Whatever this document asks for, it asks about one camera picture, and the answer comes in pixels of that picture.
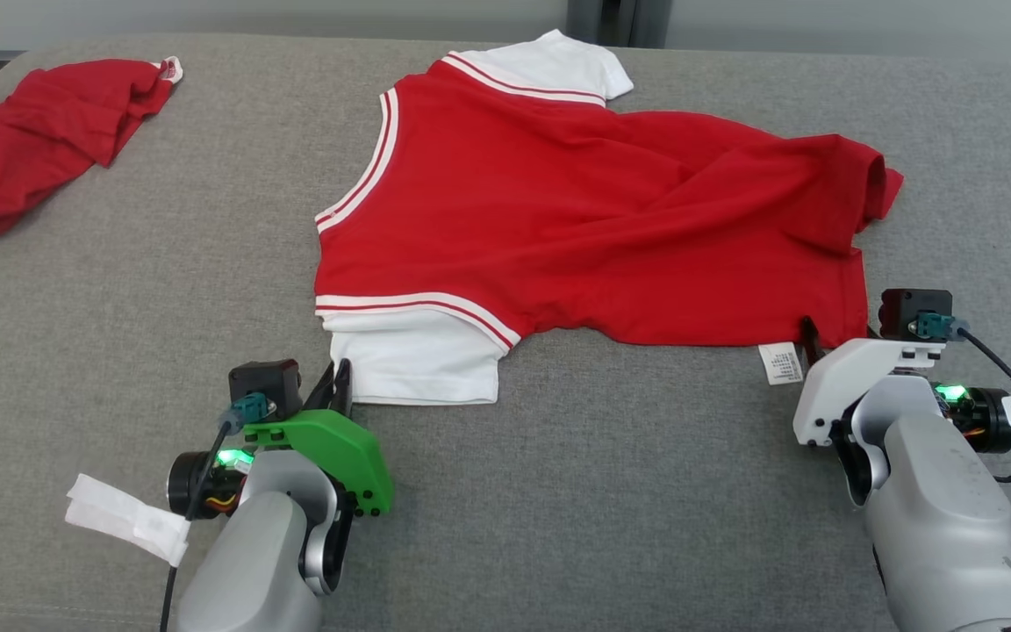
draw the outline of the wall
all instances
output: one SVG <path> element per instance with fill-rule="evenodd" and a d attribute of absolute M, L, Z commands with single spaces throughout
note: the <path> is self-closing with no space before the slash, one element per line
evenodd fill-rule
<path fill-rule="evenodd" d="M 665 47 L 1011 60 L 1011 0 L 673 0 Z"/>
<path fill-rule="evenodd" d="M 567 0 L 0 0 L 0 52 L 145 31 L 516 41 L 562 28 L 566 7 Z"/>

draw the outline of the gray fabric surface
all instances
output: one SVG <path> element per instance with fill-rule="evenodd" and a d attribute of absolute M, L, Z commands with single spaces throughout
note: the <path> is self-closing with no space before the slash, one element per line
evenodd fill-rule
<path fill-rule="evenodd" d="M 185 68 L 111 169 L 0 239 L 0 629 L 156 625 L 165 563 L 65 525 L 65 491 L 88 472 L 161 505 L 176 453 L 212 439 L 228 368 L 293 356 L 316 379 L 312 216 L 368 162 L 377 93 L 450 48 L 120 36 L 0 73 L 1 99 L 67 62 Z M 835 131 L 886 153 L 908 180 L 857 241 L 871 295 L 948 288 L 1011 361 L 1011 67 L 618 56 L 637 84 L 619 110 Z M 969 348 L 935 375 L 1007 385 Z M 799 391 L 767 387 L 754 349 L 557 331 L 502 360 L 497 404 L 361 405 L 395 507 L 355 524 L 327 629 L 893 629 L 834 455 L 795 444 Z M 1011 471 L 1011 455 L 987 461 Z M 193 528 L 180 589 L 220 528 Z"/>

